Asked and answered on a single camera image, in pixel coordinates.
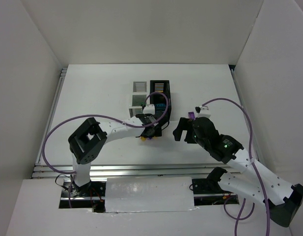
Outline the purple small lego brick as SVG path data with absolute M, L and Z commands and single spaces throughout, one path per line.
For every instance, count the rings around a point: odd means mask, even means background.
M 194 120 L 195 119 L 194 112 L 188 112 L 188 118 Z

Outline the teal rounded lego brick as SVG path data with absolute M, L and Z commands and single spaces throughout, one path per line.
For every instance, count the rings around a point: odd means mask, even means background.
M 164 110 L 166 108 L 166 104 L 156 104 L 156 108 L 160 110 Z

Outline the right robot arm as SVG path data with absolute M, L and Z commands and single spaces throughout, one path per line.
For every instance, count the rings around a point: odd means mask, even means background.
M 180 118 L 173 131 L 176 141 L 181 140 L 183 131 L 187 132 L 185 142 L 200 145 L 211 157 L 238 171 L 248 181 L 234 177 L 220 167 L 214 168 L 208 179 L 224 191 L 269 207 L 270 219 L 282 227 L 289 227 L 303 202 L 301 184 L 291 184 L 258 160 L 251 161 L 243 145 L 229 135 L 220 134 L 208 118 Z

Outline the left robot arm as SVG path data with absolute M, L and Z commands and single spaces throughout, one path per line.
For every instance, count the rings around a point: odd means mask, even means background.
M 152 139 L 162 136 L 163 128 L 169 124 L 170 115 L 138 114 L 129 119 L 99 122 L 87 118 L 68 138 L 73 156 L 73 189 L 80 196 L 87 195 L 93 184 L 90 180 L 92 162 L 105 146 L 125 138 Z

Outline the black slotted container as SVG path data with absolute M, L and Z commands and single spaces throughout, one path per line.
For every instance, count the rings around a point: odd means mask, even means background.
M 169 80 L 151 80 L 150 81 L 150 93 L 153 92 L 161 92 L 163 93 L 167 99 L 168 99 L 168 106 L 166 105 L 167 112 L 165 115 L 168 116 L 170 119 L 170 114 L 171 114 L 171 96 L 170 96 L 170 83 Z M 154 94 L 151 95 L 150 97 L 150 103 L 154 104 L 155 106 L 155 112 L 156 114 L 163 114 L 164 110 L 160 110 L 156 108 L 156 104 L 166 104 L 166 99 L 163 95 L 161 94 Z

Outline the white slotted container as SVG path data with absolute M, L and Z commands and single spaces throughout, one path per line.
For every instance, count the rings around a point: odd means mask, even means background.
M 131 92 L 129 96 L 129 114 L 133 117 L 137 114 L 143 113 L 142 106 L 149 103 L 146 98 L 150 92 L 150 83 L 148 81 L 133 81 L 131 85 Z

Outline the white taped panel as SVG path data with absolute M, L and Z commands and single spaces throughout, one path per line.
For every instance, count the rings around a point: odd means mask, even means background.
M 190 177 L 109 178 L 108 213 L 178 212 L 195 209 Z

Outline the right aluminium side rail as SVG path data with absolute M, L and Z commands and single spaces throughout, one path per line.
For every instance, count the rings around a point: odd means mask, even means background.
M 252 136 L 252 141 L 251 141 L 252 156 L 255 159 L 259 160 L 259 155 L 258 155 L 258 152 L 257 152 L 257 146 L 254 146 L 254 129 L 253 129 L 253 126 L 252 126 L 252 131 L 250 131 L 250 128 L 249 128 L 249 125 L 250 124 L 252 125 L 252 122 L 251 122 L 251 119 L 249 117 L 247 108 L 245 106 L 245 102 L 243 100 L 242 93 L 240 91 L 239 85 L 237 83 L 237 80 L 236 80 L 236 77 L 235 77 L 235 71 L 232 67 L 230 67 L 230 73 L 231 73 L 231 76 L 232 76 L 232 79 L 233 79 L 233 82 L 234 82 L 234 85 L 235 85 L 235 88 L 236 88 L 236 92 L 237 92 L 237 96 L 239 98 L 240 105 L 248 115 L 248 117 L 245 115 L 245 121 L 246 121 L 246 124 L 248 126 L 248 132 Z

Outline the aluminium side rail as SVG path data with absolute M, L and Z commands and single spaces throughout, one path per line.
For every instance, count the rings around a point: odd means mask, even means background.
M 239 85 L 237 83 L 237 80 L 236 80 L 236 77 L 235 77 L 235 71 L 232 67 L 230 67 L 230 73 L 231 73 L 231 76 L 232 76 L 232 79 L 233 79 L 233 82 L 234 82 L 234 85 L 235 85 L 235 88 L 236 88 L 236 92 L 237 92 L 237 96 L 239 98 L 240 105 L 248 115 L 248 117 L 245 115 L 245 121 L 246 121 L 246 124 L 248 126 L 248 132 L 252 136 L 252 141 L 251 141 L 252 156 L 255 159 L 259 160 L 259 155 L 258 155 L 258 152 L 257 152 L 257 146 L 254 146 L 254 129 L 253 129 L 253 126 L 252 126 L 252 131 L 250 131 L 250 128 L 249 128 L 249 125 L 250 124 L 252 125 L 252 122 L 251 122 L 251 119 L 249 117 L 247 108 L 245 106 L 245 102 L 243 100 L 242 93 L 240 91 Z
M 60 93 L 61 93 L 61 90 L 62 90 L 62 86 L 63 86 L 63 83 L 64 83 L 64 79 L 65 79 L 65 76 L 66 76 L 66 73 L 67 73 L 67 69 L 68 68 L 62 68 L 61 71 L 60 71 L 59 80 L 58 80 L 57 87 L 56 87 L 56 90 L 55 90 L 55 95 L 54 95 L 54 98 L 53 98 L 53 101 L 52 101 L 51 109 L 50 109 L 50 112 L 49 112 L 49 116 L 48 116 L 48 119 L 47 119 L 45 131 L 44 131 L 44 134 L 43 134 L 43 137 L 42 137 L 42 142 L 41 142 L 39 152 L 38 152 L 38 155 L 37 155 L 37 158 L 36 158 L 36 161 L 35 161 L 35 165 L 41 165 L 42 145 L 43 145 L 43 142 L 44 142 L 48 132 L 50 131 L 50 128 L 51 128 L 51 125 L 52 125 L 52 122 L 53 122 L 53 118 L 54 118 L 54 115 L 55 115 L 55 111 L 56 111 L 57 103 L 58 103 Z

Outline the aluminium front rail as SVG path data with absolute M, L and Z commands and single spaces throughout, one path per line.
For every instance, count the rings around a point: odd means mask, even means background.
M 108 177 L 163 177 L 163 176 L 206 176 L 215 167 L 221 167 L 232 174 L 239 172 L 218 163 L 205 164 L 144 164 L 144 165 L 93 165 L 90 168 L 91 178 Z

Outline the left aluminium side rail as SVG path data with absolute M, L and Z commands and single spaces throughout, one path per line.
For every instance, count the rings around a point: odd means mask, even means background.
M 43 134 L 43 137 L 42 137 L 42 142 L 41 142 L 39 152 L 38 152 L 38 155 L 37 155 L 37 158 L 36 158 L 36 161 L 35 161 L 35 165 L 41 165 L 42 145 L 43 145 L 43 142 L 44 142 L 48 132 L 50 131 L 50 128 L 51 128 L 51 125 L 52 125 L 52 122 L 53 122 L 53 118 L 54 118 L 54 115 L 55 115 L 55 111 L 56 111 L 57 103 L 58 103 L 60 93 L 61 93 L 61 90 L 62 90 L 62 86 L 63 86 L 63 83 L 64 83 L 64 79 L 65 79 L 65 76 L 66 76 L 66 73 L 67 73 L 67 69 L 68 68 L 62 68 L 61 71 L 60 71 L 59 80 L 58 80 L 57 87 L 56 87 L 56 90 L 55 90 L 55 95 L 54 95 L 54 98 L 53 98 L 53 101 L 52 101 L 51 109 L 50 109 L 50 112 L 49 112 L 49 116 L 48 116 L 48 119 L 47 119 L 45 131 L 44 131 L 44 134 Z

